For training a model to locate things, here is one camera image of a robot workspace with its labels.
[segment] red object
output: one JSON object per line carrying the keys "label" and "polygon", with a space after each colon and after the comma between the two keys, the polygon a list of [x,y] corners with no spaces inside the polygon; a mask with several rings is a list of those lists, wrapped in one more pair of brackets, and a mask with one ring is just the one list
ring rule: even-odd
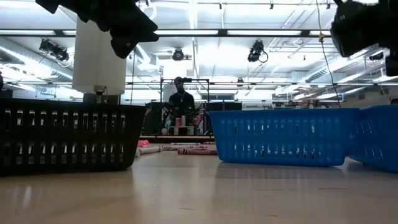
{"label": "red object", "polygon": [[181,120],[181,118],[176,118],[176,119],[175,119],[175,125],[176,125],[176,127],[179,127],[179,126],[182,125],[182,120]]}
{"label": "red object", "polygon": [[180,155],[209,155],[209,156],[218,155],[216,150],[207,150],[207,149],[178,149],[177,152]]}

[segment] wooden table surface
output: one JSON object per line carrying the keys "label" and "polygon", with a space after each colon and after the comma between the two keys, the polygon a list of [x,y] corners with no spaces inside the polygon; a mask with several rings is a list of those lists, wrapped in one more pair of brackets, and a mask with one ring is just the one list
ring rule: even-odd
{"label": "wooden table surface", "polygon": [[398,175],[144,155],[124,172],[0,178],[0,223],[398,223]]}

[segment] person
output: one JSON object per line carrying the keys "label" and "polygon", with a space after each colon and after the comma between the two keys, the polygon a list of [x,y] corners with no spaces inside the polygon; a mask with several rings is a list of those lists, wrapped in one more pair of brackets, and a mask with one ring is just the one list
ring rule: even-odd
{"label": "person", "polygon": [[174,79],[177,92],[170,96],[169,103],[173,104],[180,115],[185,115],[189,108],[195,108],[193,96],[184,90],[184,79],[177,77]]}

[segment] pink object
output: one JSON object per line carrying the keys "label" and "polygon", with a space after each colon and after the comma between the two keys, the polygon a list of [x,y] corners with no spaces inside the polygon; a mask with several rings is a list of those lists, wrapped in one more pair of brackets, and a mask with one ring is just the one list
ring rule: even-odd
{"label": "pink object", "polygon": [[138,141],[138,147],[144,147],[146,144],[143,140]]}
{"label": "pink object", "polygon": [[181,120],[181,118],[176,118],[176,119],[175,119],[175,125],[176,125],[176,127],[179,127],[179,126],[182,125],[182,120]]}

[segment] black plastic basket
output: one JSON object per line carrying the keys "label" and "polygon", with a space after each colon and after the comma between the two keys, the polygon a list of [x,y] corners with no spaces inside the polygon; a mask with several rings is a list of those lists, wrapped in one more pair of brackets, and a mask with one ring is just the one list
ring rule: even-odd
{"label": "black plastic basket", "polygon": [[0,98],[0,173],[126,169],[146,109]]}

